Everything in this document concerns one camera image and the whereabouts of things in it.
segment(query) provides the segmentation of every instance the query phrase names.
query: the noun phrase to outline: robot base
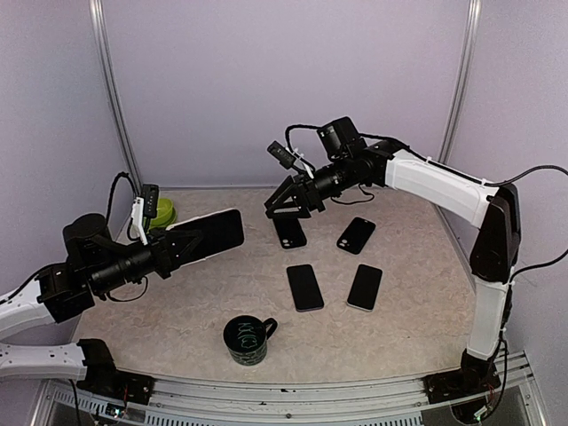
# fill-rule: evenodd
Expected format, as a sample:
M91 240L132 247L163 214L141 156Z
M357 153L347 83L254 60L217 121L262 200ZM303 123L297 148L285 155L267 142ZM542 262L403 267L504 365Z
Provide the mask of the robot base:
M437 373L424 377L424 388L428 402L437 404L453 399L466 398L489 391L489 386L499 389L501 380L497 369L492 365L484 380L477 380L474 372L470 370L453 370L446 373Z

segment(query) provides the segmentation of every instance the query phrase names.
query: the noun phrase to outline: metal frame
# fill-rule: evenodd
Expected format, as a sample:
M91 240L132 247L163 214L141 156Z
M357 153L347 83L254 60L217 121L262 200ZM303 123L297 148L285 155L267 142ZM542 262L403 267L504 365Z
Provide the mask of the metal frame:
M128 132L126 131L126 123L122 114L121 102L116 88L114 79L113 63L111 60L110 49L108 47L107 27L105 26L105 14L103 11L102 0L89 0L91 6L91 19L93 31L95 33L95 41L99 50L100 64L103 68L103 76L105 77L106 94L113 113L114 125L118 133L121 145L122 157L126 162L126 167L134 181L134 186L138 193L142 190L142 178L138 169L138 164L130 144Z
M469 69L473 60L473 52L477 38L477 24L481 15L481 0L469 0L468 20L466 23L465 36L463 38L463 48L461 49L461 60L458 71L458 81L455 85L454 99L450 109L450 116L446 124L444 141L438 157L439 162L447 164L454 145L455 132L457 131L458 121L462 112L463 100L468 85Z
M496 360L503 373L503 351ZM49 381L40 396L32 426L44 426L54 402L74 407L69 383ZM507 388L518 386L531 426L546 426L538 388L524 352L509 355ZM119 400L79 391L79 407L94 414ZM245 426L273 424L422 424L422 411L458 404L429 405L422 375L351 383L253 384L157 377L149 406L129 404L124 424Z

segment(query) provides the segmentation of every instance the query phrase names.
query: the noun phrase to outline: table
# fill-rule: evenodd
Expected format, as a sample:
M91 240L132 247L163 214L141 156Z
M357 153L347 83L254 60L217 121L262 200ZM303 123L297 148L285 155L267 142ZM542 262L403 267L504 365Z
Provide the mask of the table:
M412 194L377 190L374 201L339 206L302 220L308 244L281 248L263 202L271 189L184 190L171 198L178 220L237 208L245 243L182 267L168 280L152 274L136 302L97 301L78 338L106 341L116 365L150 375L239 383L334 383L422 374L457 367L467 342L475 297L434 207ZM349 191L346 199L359 193ZM356 217L376 223L360 255L335 246ZM325 308L296 312L286 268L311 264ZM383 269L372 312L345 301L359 264ZM131 297L139 286L113 293ZM241 314L279 326L266 359L236 364L223 342L228 320Z

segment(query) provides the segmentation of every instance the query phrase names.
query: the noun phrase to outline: white arm segment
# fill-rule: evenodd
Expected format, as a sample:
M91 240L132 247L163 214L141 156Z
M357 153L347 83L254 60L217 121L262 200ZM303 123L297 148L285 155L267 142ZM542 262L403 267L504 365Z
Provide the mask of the white arm segment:
M144 199L136 197L134 204L132 204L132 211L130 213L130 218L132 219L132 228L136 231L136 234L145 246L148 245L148 238L144 232L144 226L142 225L144 220Z
M487 360L497 350L500 341L503 310L510 284L487 282L475 277L476 311L469 334L469 355Z
M387 162L385 184L413 193L463 217L477 229L499 188L488 187L424 162L401 149Z
M7 299L10 293L0 296L0 300ZM0 304L0 342L22 330L55 322L45 305L37 302L40 295L39 281L33 280L12 300Z
M418 195L463 217L477 229L481 227L489 205L487 198L495 196L499 188L472 182L405 150L396 152L394 157L387 162L387 186ZM509 284L487 282L475 276L474 279L476 310L467 352L487 360L499 345Z
M83 350L76 343L63 346L13 346L0 343L0 379L72 379L87 375Z

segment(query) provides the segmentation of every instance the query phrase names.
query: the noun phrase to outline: green object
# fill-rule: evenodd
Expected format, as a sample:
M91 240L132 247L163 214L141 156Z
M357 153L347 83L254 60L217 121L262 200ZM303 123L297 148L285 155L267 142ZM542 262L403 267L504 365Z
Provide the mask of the green object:
M160 198L158 200L158 216L150 221L150 229L165 228L176 222L178 213L174 209L174 201L168 198Z

